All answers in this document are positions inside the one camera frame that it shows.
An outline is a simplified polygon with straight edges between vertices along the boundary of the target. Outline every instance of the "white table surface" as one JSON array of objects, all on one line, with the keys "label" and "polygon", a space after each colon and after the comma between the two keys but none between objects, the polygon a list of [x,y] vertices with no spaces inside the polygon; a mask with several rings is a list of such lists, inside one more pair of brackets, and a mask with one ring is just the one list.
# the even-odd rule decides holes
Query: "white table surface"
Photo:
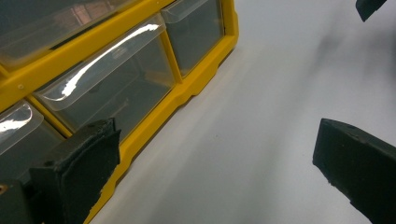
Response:
[{"label": "white table surface", "polygon": [[235,50],[92,223],[370,223],[312,155],[321,118],[396,146],[396,1],[234,1]]}]

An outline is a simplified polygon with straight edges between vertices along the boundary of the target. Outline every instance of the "black plastic part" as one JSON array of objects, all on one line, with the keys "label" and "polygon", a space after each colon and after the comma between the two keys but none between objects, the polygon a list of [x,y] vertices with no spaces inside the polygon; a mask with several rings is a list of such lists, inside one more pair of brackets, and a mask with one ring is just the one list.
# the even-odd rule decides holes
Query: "black plastic part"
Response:
[{"label": "black plastic part", "polygon": [[120,131],[113,119],[85,126],[30,169],[43,193],[43,222],[83,223],[117,164]]},{"label": "black plastic part", "polygon": [[320,123],[313,163],[373,223],[396,223],[396,148],[339,121]]},{"label": "black plastic part", "polygon": [[2,224],[34,223],[19,180],[0,180],[0,213]]},{"label": "black plastic part", "polygon": [[356,9],[363,21],[367,21],[371,15],[379,10],[387,0],[358,0],[356,2]]}]

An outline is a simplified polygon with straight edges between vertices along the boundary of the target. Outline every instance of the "transparent drawer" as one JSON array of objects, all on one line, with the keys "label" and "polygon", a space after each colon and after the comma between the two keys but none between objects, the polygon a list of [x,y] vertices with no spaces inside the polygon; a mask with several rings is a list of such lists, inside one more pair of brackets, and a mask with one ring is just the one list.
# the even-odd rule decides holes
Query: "transparent drawer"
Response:
[{"label": "transparent drawer", "polygon": [[72,132],[115,118],[122,140],[174,86],[159,34],[161,15],[133,30],[35,93]]},{"label": "transparent drawer", "polygon": [[0,63],[28,63],[135,0],[0,1]]},{"label": "transparent drawer", "polygon": [[28,168],[64,138],[25,101],[0,114],[0,179],[29,180]]},{"label": "transparent drawer", "polygon": [[224,36],[220,0],[176,0],[161,11],[182,76]]}]

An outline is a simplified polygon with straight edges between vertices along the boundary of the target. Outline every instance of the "yellow frame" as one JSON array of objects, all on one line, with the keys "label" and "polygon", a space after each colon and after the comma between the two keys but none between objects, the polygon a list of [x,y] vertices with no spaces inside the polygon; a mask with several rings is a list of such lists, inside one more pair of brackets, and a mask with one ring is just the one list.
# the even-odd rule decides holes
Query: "yellow frame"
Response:
[{"label": "yellow frame", "polygon": [[[0,64],[0,75],[2,75],[0,76],[0,102],[2,102],[0,111],[5,110],[20,99],[26,98],[45,115],[46,119],[60,133],[65,137],[71,136],[70,131],[40,104],[31,93],[174,1],[142,0],[84,35],[22,68],[8,71]],[[100,199],[91,209],[84,223],[89,223],[111,198],[115,187],[128,170],[139,150],[142,149],[179,106],[185,104],[193,95],[201,92],[217,73],[221,62],[233,50],[239,37],[238,19],[234,10],[233,0],[221,0],[221,6],[225,36],[185,78],[182,78],[178,71],[177,61],[167,33],[163,32],[161,34],[161,40],[177,84],[120,144],[120,164],[103,187]]]}]

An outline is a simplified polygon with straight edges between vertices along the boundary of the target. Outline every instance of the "storage cabinet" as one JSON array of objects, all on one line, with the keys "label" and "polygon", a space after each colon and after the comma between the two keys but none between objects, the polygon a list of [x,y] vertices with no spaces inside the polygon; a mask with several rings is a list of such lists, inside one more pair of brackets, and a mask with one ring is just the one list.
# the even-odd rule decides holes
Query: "storage cabinet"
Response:
[{"label": "storage cabinet", "polygon": [[0,28],[1,119],[30,108],[35,123],[29,134],[0,133],[0,178],[28,179],[24,155],[46,152],[28,148],[35,140],[55,145],[88,122],[116,118],[120,165],[89,222],[139,150],[216,74],[237,42],[237,16],[232,0],[45,2],[0,3],[0,19],[14,20]]}]

